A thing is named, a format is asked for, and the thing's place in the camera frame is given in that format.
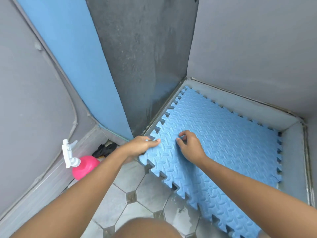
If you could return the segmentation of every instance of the blue panel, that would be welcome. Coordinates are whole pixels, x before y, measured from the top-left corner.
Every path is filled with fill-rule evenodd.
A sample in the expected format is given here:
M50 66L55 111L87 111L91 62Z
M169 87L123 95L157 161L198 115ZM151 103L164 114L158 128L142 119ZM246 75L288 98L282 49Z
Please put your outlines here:
M85 0L18 0L93 116L132 139Z
M157 176L163 172L167 176L164 183L169 187L175 183L179 187L177 194L183 199L188 194L189 204L194 208L199 204L206 219L211 221L212 215L216 216L221 230L226 231L228 225L235 231L234 238L255 238L260 228L205 173L184 158L176 138L182 130L189 129L200 139L208 157L275 188L281 180L277 168L282 170L277 161L281 160L277 153L281 149L278 131L185 89L180 93L181 99L176 99L175 108L168 110L169 117L163 116L165 123L158 123L159 132L151 133L161 139L161 144L140 156L140 161L144 165L150 161L155 166L151 171Z

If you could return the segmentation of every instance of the white spray nozzle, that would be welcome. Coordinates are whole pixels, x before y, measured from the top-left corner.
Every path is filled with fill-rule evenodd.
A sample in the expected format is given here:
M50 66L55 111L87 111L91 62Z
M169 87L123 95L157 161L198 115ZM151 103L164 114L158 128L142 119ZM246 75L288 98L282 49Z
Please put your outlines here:
M77 144L77 140L68 144L68 139L63 140L61 149L63 150L63 156L66 164L66 168L71 166L77 167L80 164L80 159L73 157L72 148Z

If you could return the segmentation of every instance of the cable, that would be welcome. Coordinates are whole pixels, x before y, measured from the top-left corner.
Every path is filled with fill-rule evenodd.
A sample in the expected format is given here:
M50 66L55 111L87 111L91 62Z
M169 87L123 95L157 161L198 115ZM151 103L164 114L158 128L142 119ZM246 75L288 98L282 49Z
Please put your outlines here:
M66 88L64 82L62 81L58 71L61 72L62 76L65 78L65 80L67 81L67 83L69 84L70 88L73 88L73 90L77 93L77 91L75 90L75 88L73 87L73 85L71 84L70 80L68 79L67 75L64 73L63 69L61 68L61 66L59 65L58 61L55 59L54 55L52 54L52 52L50 51L50 49L47 47L46 43L44 42L44 40L42 39L42 37L40 36L40 34L38 33L38 31L36 30L36 28L33 26L33 24L31 23L31 21L29 20L29 18L27 17L26 13L24 12L23 8L20 6L20 4L17 2L17 0L10 0L11 3L16 7L16 9L19 11L20 15L22 16L22 18L25 20L25 22L27 23L27 25L30 27L30 29L32 30L32 32L34 33L34 35L38 38L38 40L40 41L41 45L44 47L45 52L43 52L41 49L39 49L39 51L42 52L43 57L46 59L47 63L53 64L53 69L56 72L56 76L58 78L58 80L60 80L60 82L63 84L63 87L65 88L68 98L71 102L72 105L72 109L74 112L74 122L73 122L73 127L69 132L69 136L68 139L70 139L73 136L73 133L78 125L78 117L77 117L77 112L76 112L76 108L74 105L74 102L72 100L72 97L69 94L68 89ZM87 116L91 117L93 119L93 121L95 121L97 124L99 123L88 111L88 108L85 106L86 111L87 111ZM46 170L40 175L38 176L34 182L31 184L31 186L5 211L1 214L0 216L0 221L18 204L18 202L20 202L42 179L43 177L47 174L47 172L50 170L50 168L52 167L52 165L55 163L55 161L58 159L58 157L61 155L61 150L58 152L58 154L54 157L54 159L52 160L52 162L49 164L49 166L46 168Z

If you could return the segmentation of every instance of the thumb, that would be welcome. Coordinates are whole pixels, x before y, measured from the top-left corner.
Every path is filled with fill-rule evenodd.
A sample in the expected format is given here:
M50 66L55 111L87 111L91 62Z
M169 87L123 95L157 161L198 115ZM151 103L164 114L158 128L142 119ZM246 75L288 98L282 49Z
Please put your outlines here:
M184 144L183 140L181 140L180 138L176 138L176 142L177 142L178 146L180 147L180 149L182 149L186 146L186 144Z
M161 139L157 139L155 141L147 141L149 148L158 146L160 142L161 142Z

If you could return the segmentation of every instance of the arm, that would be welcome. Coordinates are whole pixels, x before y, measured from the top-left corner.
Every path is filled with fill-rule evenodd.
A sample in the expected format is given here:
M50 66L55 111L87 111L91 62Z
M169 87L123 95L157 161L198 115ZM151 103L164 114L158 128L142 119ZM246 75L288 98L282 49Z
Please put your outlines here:
M160 140L146 141L146 139L149 138L137 136L114 150L66 193L57 197L28 220L11 238L79 238L126 159L138 156L160 143Z
M196 135L188 130L177 138L183 155L271 238L316 237L315 208L261 182L241 175L208 158Z

